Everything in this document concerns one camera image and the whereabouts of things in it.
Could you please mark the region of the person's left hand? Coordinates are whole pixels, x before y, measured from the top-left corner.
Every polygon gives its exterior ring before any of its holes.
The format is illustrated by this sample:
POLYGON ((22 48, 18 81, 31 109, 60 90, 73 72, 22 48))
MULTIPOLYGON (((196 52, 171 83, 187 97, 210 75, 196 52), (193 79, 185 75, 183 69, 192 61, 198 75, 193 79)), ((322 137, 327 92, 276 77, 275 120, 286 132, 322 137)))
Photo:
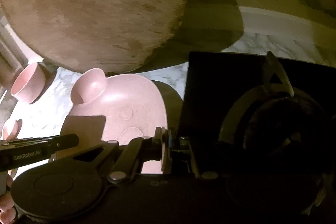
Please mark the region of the person's left hand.
POLYGON ((17 211, 10 192, 12 183, 13 179, 7 171, 1 172, 0 221, 2 224, 14 223, 17 216, 17 211))

